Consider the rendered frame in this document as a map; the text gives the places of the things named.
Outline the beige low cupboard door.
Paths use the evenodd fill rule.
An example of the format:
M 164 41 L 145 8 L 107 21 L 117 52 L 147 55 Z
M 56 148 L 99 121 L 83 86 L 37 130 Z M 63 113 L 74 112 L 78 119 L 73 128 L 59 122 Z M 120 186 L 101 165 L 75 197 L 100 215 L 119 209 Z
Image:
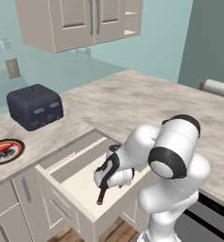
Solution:
M 32 242 L 19 204 L 13 205 L 0 215 L 0 227 L 4 229 L 9 242 Z

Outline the beige panel under drawer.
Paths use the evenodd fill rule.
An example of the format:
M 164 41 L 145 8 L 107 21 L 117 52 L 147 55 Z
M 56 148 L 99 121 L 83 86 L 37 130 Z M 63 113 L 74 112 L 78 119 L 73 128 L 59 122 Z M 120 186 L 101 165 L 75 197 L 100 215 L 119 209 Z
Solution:
M 147 226 L 149 215 L 142 211 L 138 204 L 137 193 L 132 193 L 126 187 L 121 188 L 119 200 L 120 216 L 137 232 L 141 233 Z

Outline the open beige drawer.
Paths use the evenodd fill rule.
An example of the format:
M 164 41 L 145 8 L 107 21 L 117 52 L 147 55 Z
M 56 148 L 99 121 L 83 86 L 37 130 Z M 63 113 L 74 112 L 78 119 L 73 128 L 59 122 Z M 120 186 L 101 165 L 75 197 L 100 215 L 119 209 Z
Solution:
M 63 216 L 85 242 L 98 242 L 99 236 L 120 216 L 122 187 L 109 189 L 102 205 L 97 205 L 100 189 L 94 182 L 94 171 L 106 160 L 108 147 L 115 141 L 99 130 L 91 130 L 35 166 L 43 203 L 49 222 Z M 155 176 L 146 165 L 135 169 L 131 184 L 137 193 Z M 52 202 L 59 199 L 72 209 L 69 218 Z

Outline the wide beige cupboard door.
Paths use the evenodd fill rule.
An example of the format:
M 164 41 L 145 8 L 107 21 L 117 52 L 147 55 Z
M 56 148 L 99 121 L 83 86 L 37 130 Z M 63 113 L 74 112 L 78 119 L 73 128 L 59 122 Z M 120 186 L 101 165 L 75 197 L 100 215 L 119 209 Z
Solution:
M 89 0 L 48 0 L 56 53 L 92 45 Z

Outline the red meat piece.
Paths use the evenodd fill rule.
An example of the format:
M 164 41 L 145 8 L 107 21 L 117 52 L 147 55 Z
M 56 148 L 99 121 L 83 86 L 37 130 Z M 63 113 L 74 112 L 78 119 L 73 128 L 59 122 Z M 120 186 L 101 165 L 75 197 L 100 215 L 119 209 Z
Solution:
M 6 157 L 8 154 L 10 154 L 9 149 L 13 147 L 12 142 L 5 142 L 0 144 L 0 157 L 4 156 Z

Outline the beige closed drawer front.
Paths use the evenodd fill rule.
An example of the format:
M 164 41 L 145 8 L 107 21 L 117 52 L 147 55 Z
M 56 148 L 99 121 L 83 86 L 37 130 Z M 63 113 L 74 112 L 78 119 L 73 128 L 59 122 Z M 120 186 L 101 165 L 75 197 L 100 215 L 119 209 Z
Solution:
M 10 181 L 0 185 L 0 215 L 18 202 Z

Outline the beige wall cupboard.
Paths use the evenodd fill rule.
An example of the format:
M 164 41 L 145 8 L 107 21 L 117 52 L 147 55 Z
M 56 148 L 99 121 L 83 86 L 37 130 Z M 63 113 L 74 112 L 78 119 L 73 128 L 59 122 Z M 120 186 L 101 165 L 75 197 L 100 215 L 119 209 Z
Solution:
M 144 0 L 122 0 L 124 5 L 124 35 L 121 39 L 141 33 Z M 27 45 L 56 53 L 48 0 L 15 0 L 23 42 Z M 94 37 L 95 37 L 95 0 Z

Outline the beige wall socket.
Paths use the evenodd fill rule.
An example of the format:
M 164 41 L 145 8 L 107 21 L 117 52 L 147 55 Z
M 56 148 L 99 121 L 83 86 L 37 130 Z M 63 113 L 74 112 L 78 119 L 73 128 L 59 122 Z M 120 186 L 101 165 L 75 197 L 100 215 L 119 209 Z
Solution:
M 18 61 L 16 58 L 5 60 L 5 64 L 10 79 L 18 78 L 21 75 Z

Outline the white paper towel roll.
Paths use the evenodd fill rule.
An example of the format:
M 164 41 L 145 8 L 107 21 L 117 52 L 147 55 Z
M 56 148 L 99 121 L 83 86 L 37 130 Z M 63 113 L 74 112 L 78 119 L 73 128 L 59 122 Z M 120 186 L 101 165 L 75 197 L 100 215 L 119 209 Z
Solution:
M 207 79 L 204 83 L 203 90 L 208 93 L 224 96 L 224 82 Z

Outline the black and steel dishwasher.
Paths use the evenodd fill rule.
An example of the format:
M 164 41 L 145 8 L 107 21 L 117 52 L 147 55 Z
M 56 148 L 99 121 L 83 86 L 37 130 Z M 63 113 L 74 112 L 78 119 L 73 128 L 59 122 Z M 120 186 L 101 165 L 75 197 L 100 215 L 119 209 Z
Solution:
M 182 242 L 224 242 L 224 206 L 199 194 L 178 218 L 175 231 Z

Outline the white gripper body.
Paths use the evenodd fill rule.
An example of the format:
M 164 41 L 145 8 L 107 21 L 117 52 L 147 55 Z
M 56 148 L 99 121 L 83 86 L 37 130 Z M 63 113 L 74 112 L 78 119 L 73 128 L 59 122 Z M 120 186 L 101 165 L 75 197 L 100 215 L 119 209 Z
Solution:
M 121 170 L 121 171 L 110 171 L 107 185 L 109 188 L 118 186 L 122 187 L 128 185 L 134 178 L 135 170 L 133 168 Z

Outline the dark blue toaster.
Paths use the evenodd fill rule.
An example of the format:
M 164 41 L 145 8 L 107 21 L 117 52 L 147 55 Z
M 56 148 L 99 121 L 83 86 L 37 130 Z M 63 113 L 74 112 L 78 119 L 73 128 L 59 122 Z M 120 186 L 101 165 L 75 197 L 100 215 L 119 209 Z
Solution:
M 60 96 L 41 84 L 8 93 L 7 103 L 10 117 L 28 131 L 63 118 Z

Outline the narrow beige cupboard door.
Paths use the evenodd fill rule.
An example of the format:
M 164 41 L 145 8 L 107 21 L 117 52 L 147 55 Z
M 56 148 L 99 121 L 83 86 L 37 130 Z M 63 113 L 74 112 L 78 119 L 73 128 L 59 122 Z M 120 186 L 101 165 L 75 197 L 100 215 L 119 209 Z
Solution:
M 95 3 L 95 42 L 105 43 L 121 39 L 124 35 L 124 5 L 122 0 L 100 0 L 100 34 L 96 34 Z

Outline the beige base cupboard door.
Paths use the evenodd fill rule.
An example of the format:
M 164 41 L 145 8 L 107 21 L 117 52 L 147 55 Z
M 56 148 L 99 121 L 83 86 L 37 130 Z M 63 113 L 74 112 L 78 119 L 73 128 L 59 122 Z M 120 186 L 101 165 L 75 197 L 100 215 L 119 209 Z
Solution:
M 31 202 L 27 202 L 26 194 L 21 183 L 21 177 L 26 178 L 26 182 L 31 195 Z M 22 207 L 27 226 L 29 228 L 33 242 L 47 242 L 51 237 L 49 225 L 45 215 L 36 173 L 33 168 L 18 175 L 12 180 L 17 198 Z

